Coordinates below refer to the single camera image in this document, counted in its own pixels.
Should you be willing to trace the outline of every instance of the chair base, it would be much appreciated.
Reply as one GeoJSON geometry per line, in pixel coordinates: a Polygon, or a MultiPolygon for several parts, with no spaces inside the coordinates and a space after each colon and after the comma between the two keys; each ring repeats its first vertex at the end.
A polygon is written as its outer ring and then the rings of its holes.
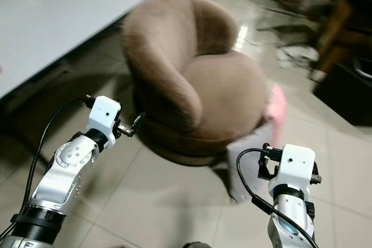
{"type": "Polygon", "coordinates": [[[165,148],[157,144],[143,131],[141,131],[138,134],[138,136],[140,140],[144,143],[144,145],[150,148],[150,150],[152,150],[154,153],[168,161],[171,161],[172,163],[176,163],[183,166],[189,167],[211,166],[221,162],[226,155],[226,152],[211,154],[208,156],[193,156],[190,154],[182,154],[179,152],[174,152],[168,148],[165,148]]]}

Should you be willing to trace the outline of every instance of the chair cushion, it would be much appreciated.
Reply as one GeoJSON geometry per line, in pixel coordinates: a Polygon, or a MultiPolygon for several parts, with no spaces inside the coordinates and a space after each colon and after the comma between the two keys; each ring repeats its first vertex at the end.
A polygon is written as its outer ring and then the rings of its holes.
{"type": "Polygon", "coordinates": [[[197,56],[183,73],[202,102],[202,121],[194,137],[236,138],[250,133],[263,115],[266,81],[244,54],[197,56]]]}
{"type": "Polygon", "coordinates": [[[220,153],[248,135],[262,118],[267,90],[260,67],[236,51],[197,56],[183,72],[202,102],[200,125],[192,132],[147,121],[154,141],[184,154],[220,153]]]}

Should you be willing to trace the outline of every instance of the brown armchair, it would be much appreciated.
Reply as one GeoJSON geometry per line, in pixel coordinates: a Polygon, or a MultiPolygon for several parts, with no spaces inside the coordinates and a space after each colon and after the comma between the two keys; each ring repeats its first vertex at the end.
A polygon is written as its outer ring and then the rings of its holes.
{"type": "Polygon", "coordinates": [[[141,129],[150,147],[177,163],[211,164],[259,123],[261,69],[232,51],[237,24],[208,0],[147,0],[124,20],[123,48],[141,129]]]}

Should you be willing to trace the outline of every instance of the tile floor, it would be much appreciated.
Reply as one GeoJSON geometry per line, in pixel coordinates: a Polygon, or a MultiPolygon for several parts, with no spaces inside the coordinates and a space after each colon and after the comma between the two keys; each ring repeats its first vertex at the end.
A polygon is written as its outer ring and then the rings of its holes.
{"type": "MultiPolygon", "coordinates": [[[[372,228],[372,129],[351,126],[315,98],[303,69],[278,66],[277,35],[270,30],[255,31],[263,15],[268,26],[291,21],[263,11],[275,2],[213,1],[227,7],[246,30],[245,40],[236,48],[259,63],[268,79],[287,94],[288,120],[281,143],[307,146],[317,154],[324,180],[311,189],[317,210],[317,243],[327,248],[367,247],[372,228]]],[[[113,27],[73,52],[69,61],[74,70],[18,109],[12,117],[15,125],[37,131],[25,133],[26,137],[35,142],[52,112],[87,92],[119,98],[122,118],[133,118],[130,76],[119,36],[113,27]]],[[[44,154],[52,154],[70,135],[84,129],[87,116],[83,108],[69,111],[48,137],[44,154]]],[[[30,159],[14,139],[2,135],[0,140],[2,231],[20,207],[30,159]]],[[[36,178],[41,175],[38,167],[36,178]]],[[[178,166],[153,154],[136,137],[122,137],[93,166],[55,247],[181,248],[195,240],[214,248],[271,247],[267,222],[268,216],[250,202],[231,205],[223,183],[209,168],[178,166]]]]}

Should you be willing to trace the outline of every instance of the white table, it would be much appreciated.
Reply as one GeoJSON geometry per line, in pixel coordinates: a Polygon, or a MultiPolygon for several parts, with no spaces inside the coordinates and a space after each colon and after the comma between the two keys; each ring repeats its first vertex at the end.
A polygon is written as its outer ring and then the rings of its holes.
{"type": "Polygon", "coordinates": [[[0,0],[0,98],[143,0],[0,0]]]}

